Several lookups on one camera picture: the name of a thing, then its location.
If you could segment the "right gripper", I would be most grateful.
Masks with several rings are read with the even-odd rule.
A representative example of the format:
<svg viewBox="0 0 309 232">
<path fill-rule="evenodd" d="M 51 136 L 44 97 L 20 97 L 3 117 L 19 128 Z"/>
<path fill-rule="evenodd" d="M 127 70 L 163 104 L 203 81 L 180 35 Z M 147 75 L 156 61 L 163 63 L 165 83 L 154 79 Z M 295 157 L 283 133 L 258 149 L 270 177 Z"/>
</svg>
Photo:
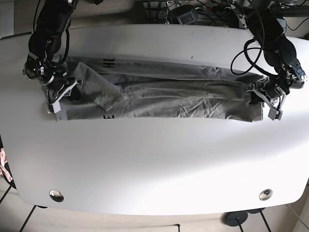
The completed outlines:
<svg viewBox="0 0 309 232">
<path fill-rule="evenodd" d="M 60 106 L 63 98 L 69 98 L 70 101 L 79 101 L 81 99 L 80 87 L 83 81 L 73 78 L 56 78 L 52 82 L 42 85 L 42 90 L 47 98 L 47 106 Z"/>
</svg>

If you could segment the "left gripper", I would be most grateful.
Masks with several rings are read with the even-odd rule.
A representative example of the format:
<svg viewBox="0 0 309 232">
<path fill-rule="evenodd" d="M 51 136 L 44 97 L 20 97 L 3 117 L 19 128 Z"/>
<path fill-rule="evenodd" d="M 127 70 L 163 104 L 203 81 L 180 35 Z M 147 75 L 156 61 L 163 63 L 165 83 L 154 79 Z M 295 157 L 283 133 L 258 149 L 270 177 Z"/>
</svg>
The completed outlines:
<svg viewBox="0 0 309 232">
<path fill-rule="evenodd" d="M 273 81 L 269 79 L 260 79 L 250 84 L 248 90 L 261 98 L 275 113 L 282 112 L 281 107 L 285 101 L 286 93 Z"/>
</svg>

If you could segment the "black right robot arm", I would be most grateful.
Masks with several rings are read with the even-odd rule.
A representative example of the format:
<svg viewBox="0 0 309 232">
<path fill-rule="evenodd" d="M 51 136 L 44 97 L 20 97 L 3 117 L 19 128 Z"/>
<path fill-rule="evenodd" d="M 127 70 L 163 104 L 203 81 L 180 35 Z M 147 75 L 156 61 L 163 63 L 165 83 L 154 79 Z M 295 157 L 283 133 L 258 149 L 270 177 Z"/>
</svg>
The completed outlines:
<svg viewBox="0 0 309 232">
<path fill-rule="evenodd" d="M 48 93 L 60 95 L 70 90 L 69 99 L 79 101 L 81 93 L 74 77 L 67 76 L 65 63 L 70 47 L 70 17 L 78 4 L 77 0 L 46 0 L 28 48 L 29 54 L 23 74 L 30 80 L 38 80 Z"/>
</svg>

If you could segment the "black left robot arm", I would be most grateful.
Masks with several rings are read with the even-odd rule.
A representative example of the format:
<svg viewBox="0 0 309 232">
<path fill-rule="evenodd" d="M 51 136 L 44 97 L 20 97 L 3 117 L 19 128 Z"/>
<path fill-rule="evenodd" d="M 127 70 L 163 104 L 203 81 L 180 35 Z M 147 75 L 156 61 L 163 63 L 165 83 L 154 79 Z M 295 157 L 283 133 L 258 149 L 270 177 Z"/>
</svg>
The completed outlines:
<svg viewBox="0 0 309 232">
<path fill-rule="evenodd" d="M 280 23 L 287 17 L 308 17 L 309 7 L 297 5 L 294 0 L 234 0 L 231 9 L 253 38 L 243 48 L 243 54 L 252 68 L 264 76 L 265 81 L 252 85 L 251 91 L 257 99 L 270 107 L 275 118 L 281 113 L 281 106 L 292 88 L 304 86 L 307 75 L 297 59 L 294 44 L 286 37 L 286 28 Z M 257 65 L 249 58 L 248 51 L 254 42 L 259 43 L 259 55 L 264 55 L 267 64 L 275 74 Z"/>
</svg>

